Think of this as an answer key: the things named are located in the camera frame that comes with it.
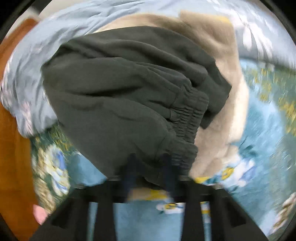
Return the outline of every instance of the light blue blanket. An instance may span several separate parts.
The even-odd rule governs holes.
[[[43,132],[57,118],[42,86],[41,65],[58,47],[124,15],[149,12],[178,16],[180,10],[225,15],[236,30],[239,55],[296,68],[296,47],[287,31],[256,5],[243,0],[94,0],[76,4],[40,22],[19,43],[1,84],[3,106],[21,135]]]

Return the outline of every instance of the clothing pile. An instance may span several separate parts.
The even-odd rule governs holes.
[[[248,90],[222,19],[125,16],[62,44],[43,65],[60,126],[104,175],[135,153],[145,179],[162,186],[163,153],[184,175],[195,161],[193,177],[214,174],[236,153],[230,143],[242,135]]]

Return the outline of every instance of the tan fabric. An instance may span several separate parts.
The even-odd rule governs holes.
[[[20,40],[37,24],[26,19],[0,45],[0,76]],[[30,140],[23,138],[14,117],[0,104],[0,213],[19,241],[27,241],[39,227],[33,216],[37,204],[31,169]]]
[[[153,26],[178,32],[215,58],[221,74],[232,85],[229,98],[208,128],[198,129],[195,145],[199,152],[191,168],[193,178],[211,176],[237,157],[230,143],[242,136],[249,92],[239,63],[232,24],[225,17],[181,11],[179,18],[134,14],[116,19],[96,32],[133,26]]]

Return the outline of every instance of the bed sheet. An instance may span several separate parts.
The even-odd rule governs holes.
[[[196,181],[220,183],[264,234],[277,240],[296,213],[296,72],[250,60],[240,62],[250,88],[250,101],[243,137],[235,143],[239,155],[213,177]],[[35,191],[40,205],[49,213],[75,185],[95,185],[105,180],[59,126],[31,138],[31,142]],[[203,203],[202,209],[206,237],[210,240],[208,204]],[[183,211],[184,204],[171,203],[163,192],[155,190],[145,201],[116,204],[118,240],[177,241]],[[96,205],[92,204],[89,237],[95,212]]]
[[[149,12],[178,16],[180,10],[225,15],[235,30],[241,58],[296,69],[296,46],[287,31],[253,3],[243,0],[93,0],[73,5],[40,22],[14,50],[1,83],[3,106],[24,137],[52,127],[57,118],[47,101],[40,68],[58,47],[124,15]]]

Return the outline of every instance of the beige cloth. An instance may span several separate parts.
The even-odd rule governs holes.
[[[179,18],[133,14],[116,19],[96,32],[133,26],[153,26],[175,31],[194,41],[215,58],[217,67],[232,89],[225,106],[209,127],[204,130],[200,127],[197,131],[195,145],[198,154],[190,176],[211,176],[229,162],[235,161],[238,149],[230,143],[242,136],[249,92],[241,72],[235,33],[230,21],[226,17],[187,11],[181,11]]]

